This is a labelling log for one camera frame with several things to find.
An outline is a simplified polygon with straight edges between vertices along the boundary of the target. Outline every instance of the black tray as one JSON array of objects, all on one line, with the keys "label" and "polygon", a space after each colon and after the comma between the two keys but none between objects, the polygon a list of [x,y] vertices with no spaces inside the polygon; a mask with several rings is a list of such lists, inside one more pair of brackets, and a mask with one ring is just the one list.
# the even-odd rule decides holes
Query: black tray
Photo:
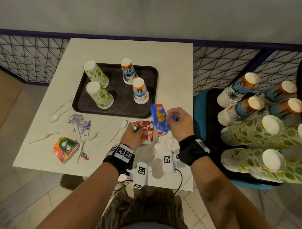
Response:
[{"label": "black tray", "polygon": [[[217,165],[217,167],[226,175],[227,178],[234,181],[242,181],[250,184],[261,184],[261,185],[272,185],[278,186],[282,183],[259,180],[252,177],[248,173],[237,173],[227,170],[221,163],[221,154],[226,149],[232,148],[247,148],[245,145],[243,146],[229,146],[225,144],[221,137],[220,132],[224,128],[217,119],[217,115],[224,108],[219,106],[217,103],[217,96],[223,91],[223,89],[210,89],[207,92],[207,102],[206,102],[206,119],[207,119],[207,146],[211,150],[210,158]],[[250,96],[253,96],[253,93],[249,93],[243,97],[246,99]]]},{"label": "black tray", "polygon": [[90,82],[90,79],[84,72],[72,103],[72,108],[76,112],[142,119],[151,116],[150,104],[155,103],[158,78],[158,72],[154,67],[134,65],[138,77],[144,79],[150,95],[150,99],[147,103],[137,104],[133,98],[132,85],[124,82],[122,70],[119,64],[97,63],[97,65],[109,78],[110,82],[106,87],[106,90],[113,96],[114,102],[108,109],[99,108],[85,90],[85,87]]}]

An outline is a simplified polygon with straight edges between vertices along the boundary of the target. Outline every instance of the person's right hand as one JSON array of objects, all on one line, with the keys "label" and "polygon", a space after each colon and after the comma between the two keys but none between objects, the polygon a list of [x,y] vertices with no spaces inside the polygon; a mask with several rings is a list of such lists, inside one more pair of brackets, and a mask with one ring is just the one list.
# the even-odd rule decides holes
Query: person's right hand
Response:
[{"label": "person's right hand", "polygon": [[[172,108],[168,110],[167,113],[166,120],[171,127],[173,137],[175,137],[178,142],[186,137],[194,135],[193,119],[191,115],[179,107]],[[173,116],[177,116],[178,121],[174,121],[172,118]]]}]

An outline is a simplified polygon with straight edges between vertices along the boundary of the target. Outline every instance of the hand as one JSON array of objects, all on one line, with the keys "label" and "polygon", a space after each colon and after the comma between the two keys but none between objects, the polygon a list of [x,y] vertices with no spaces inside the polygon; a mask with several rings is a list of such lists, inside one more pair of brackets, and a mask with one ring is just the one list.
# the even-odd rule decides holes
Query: hand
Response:
[{"label": "hand", "polygon": [[132,150],[137,150],[141,144],[141,138],[145,130],[139,129],[136,133],[134,132],[133,126],[131,123],[127,126],[126,131],[124,132],[122,139],[120,140],[121,144],[128,146]]},{"label": "hand", "polygon": [[[191,115],[179,107],[172,108],[168,110],[167,113],[166,120],[171,127],[173,137],[175,137],[178,142],[186,137],[194,135],[193,119]],[[172,118],[173,116],[177,116],[178,121],[174,121]]]}]

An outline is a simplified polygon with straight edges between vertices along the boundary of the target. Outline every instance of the white table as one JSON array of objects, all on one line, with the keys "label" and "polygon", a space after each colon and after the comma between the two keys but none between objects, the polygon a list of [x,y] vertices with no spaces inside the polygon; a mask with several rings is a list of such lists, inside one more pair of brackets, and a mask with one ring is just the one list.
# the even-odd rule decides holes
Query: white table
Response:
[{"label": "white table", "polygon": [[[120,121],[123,119],[137,121],[137,119],[83,114],[85,120],[92,121],[90,133],[100,130],[112,118],[114,121],[100,132],[96,139],[85,143],[84,151],[90,159],[86,161],[80,158],[78,164],[76,162],[80,151],[76,152],[66,164],[62,164],[53,153],[53,146],[58,137],[76,139],[80,142],[78,134],[73,133],[72,125],[68,124],[69,116],[76,112],[71,109],[54,123],[48,123],[46,120],[52,112],[60,107],[63,101],[75,96],[83,75],[82,66],[87,60],[94,60],[97,63],[119,64],[124,57],[130,58],[134,65],[153,66],[157,69],[159,73],[156,92],[157,104],[163,104],[166,110],[182,107],[190,115],[193,115],[193,45],[191,43],[72,38],[13,166],[90,176],[102,163],[105,154],[113,143],[121,138],[124,130],[120,131],[111,144],[105,147],[114,135]],[[54,132],[60,132],[60,134],[28,145],[39,137]],[[165,139],[160,144],[156,158],[162,158],[162,150],[165,149],[164,141]],[[174,149],[179,149],[176,140],[174,140]],[[183,185],[180,190],[192,191],[190,167],[185,165],[179,169],[183,175]],[[171,189],[177,189],[180,181],[181,176],[178,172],[165,174],[159,179],[154,178],[152,173],[148,173],[147,178],[148,185]]]}]

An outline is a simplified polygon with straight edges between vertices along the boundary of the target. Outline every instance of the wire mesh panel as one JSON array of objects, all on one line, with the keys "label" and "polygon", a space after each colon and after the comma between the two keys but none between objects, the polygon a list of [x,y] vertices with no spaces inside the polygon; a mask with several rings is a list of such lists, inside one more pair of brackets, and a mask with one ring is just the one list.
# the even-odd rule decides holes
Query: wire mesh panel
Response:
[{"label": "wire mesh panel", "polygon": [[301,52],[275,51],[256,69],[260,84],[256,85],[254,92],[265,91],[285,80],[295,82],[301,59]]},{"label": "wire mesh panel", "polygon": [[193,47],[193,96],[209,88],[225,88],[259,50]]},{"label": "wire mesh panel", "polygon": [[50,83],[68,42],[0,35],[0,65],[27,82]]}]

